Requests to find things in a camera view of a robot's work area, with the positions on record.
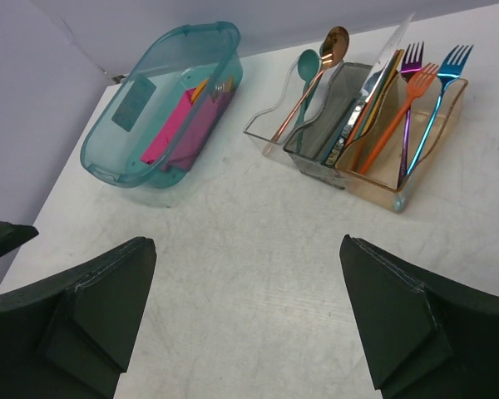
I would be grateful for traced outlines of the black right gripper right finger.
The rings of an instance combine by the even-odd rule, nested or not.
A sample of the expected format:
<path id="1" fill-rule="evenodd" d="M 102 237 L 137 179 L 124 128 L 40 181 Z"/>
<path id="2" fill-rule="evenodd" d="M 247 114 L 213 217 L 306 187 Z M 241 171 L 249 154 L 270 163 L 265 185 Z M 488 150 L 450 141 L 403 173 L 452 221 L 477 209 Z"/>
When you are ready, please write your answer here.
<path id="1" fill-rule="evenodd" d="M 339 256 L 384 398 L 499 398 L 499 297 L 350 235 Z"/>

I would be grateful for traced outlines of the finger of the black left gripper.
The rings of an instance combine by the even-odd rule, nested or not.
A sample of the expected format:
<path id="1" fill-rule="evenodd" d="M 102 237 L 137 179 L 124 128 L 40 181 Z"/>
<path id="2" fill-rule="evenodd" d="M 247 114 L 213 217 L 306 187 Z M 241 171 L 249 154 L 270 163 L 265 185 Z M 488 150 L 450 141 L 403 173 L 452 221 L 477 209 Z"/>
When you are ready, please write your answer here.
<path id="1" fill-rule="evenodd" d="M 0 258 L 37 236 L 34 226 L 0 221 Z"/>

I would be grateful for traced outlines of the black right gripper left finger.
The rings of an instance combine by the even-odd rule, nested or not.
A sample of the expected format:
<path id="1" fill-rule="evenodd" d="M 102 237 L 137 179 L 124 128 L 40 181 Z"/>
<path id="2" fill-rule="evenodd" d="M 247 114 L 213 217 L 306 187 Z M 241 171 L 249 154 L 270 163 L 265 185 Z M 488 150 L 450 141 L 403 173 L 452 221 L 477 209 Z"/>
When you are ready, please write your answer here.
<path id="1" fill-rule="evenodd" d="M 112 398 L 130 365 L 156 267 L 135 237 L 0 294 L 0 398 Z"/>

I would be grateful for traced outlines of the pink paper napkin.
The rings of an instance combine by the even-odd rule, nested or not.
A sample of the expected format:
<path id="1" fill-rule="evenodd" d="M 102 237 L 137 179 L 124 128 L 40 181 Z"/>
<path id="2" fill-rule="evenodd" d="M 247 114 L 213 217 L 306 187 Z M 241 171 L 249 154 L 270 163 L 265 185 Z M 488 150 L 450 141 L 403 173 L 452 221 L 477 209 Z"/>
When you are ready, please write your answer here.
<path id="1" fill-rule="evenodd" d="M 205 98 L 204 104 L 196 113 L 188 131 L 180 138 L 178 146 L 174 148 L 170 158 L 161 168 L 163 171 L 168 171 L 171 168 L 184 171 L 190 170 L 205 143 L 207 135 L 212 129 L 215 118 L 220 112 L 220 103 L 227 99 L 228 95 L 232 92 L 233 85 L 234 77 L 230 76 L 223 83 L 217 84 L 212 93 Z"/>

